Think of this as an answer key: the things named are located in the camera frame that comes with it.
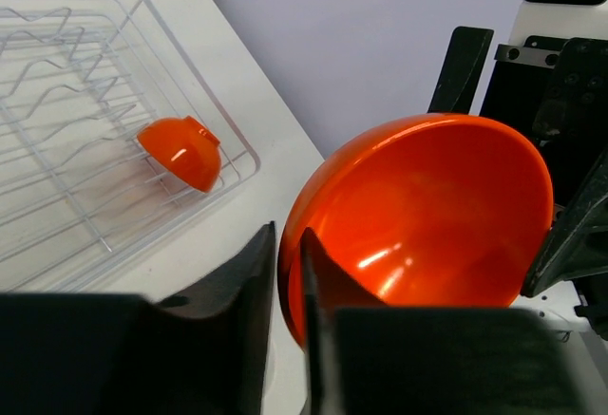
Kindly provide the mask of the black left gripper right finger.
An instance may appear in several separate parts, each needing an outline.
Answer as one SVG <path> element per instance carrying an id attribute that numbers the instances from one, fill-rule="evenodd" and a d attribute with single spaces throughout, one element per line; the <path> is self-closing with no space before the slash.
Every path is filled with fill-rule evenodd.
<path id="1" fill-rule="evenodd" d="M 398 308 L 300 239 L 307 414 L 581 414 L 556 337 L 519 309 Z"/>

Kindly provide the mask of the orange bowl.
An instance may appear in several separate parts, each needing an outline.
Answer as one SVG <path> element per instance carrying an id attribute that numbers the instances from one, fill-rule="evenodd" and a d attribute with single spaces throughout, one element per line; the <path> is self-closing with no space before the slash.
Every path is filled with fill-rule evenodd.
<path id="1" fill-rule="evenodd" d="M 540 151 L 503 123 L 429 113 L 376 126 L 330 155 L 294 201 L 277 261 L 285 323 L 303 344 L 306 230 L 385 304 L 506 308 L 550 230 L 553 207 Z"/>

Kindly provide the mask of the orange bowl carried to rack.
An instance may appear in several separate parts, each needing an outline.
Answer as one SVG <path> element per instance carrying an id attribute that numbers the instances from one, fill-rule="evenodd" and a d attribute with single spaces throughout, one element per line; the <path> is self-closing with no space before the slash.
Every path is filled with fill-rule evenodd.
<path id="1" fill-rule="evenodd" d="M 219 178 L 220 140 L 191 116 L 163 118 L 137 134 L 142 148 L 189 186 L 209 193 Z"/>

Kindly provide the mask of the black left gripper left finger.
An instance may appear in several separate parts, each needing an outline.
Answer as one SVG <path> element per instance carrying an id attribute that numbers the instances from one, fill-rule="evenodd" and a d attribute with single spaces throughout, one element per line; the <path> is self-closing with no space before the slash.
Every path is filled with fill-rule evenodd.
<path id="1" fill-rule="evenodd" d="M 258 414 L 276 227 L 154 303 L 134 293 L 5 293 L 5 414 Z"/>

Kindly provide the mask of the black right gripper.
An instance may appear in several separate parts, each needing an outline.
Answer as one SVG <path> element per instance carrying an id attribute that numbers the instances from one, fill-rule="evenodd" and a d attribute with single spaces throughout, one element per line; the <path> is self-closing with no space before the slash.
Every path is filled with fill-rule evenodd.
<path id="1" fill-rule="evenodd" d="M 470 112 L 493 35 L 490 28 L 452 31 L 428 113 Z M 529 37 L 520 46 L 498 46 L 494 59 L 481 114 L 525 136 L 551 179 L 525 166 L 513 169 L 510 222 L 547 225 L 548 201 L 561 207 L 570 202 L 535 257 L 521 295 L 605 274 L 607 153 L 599 154 L 607 143 L 606 41 Z"/>

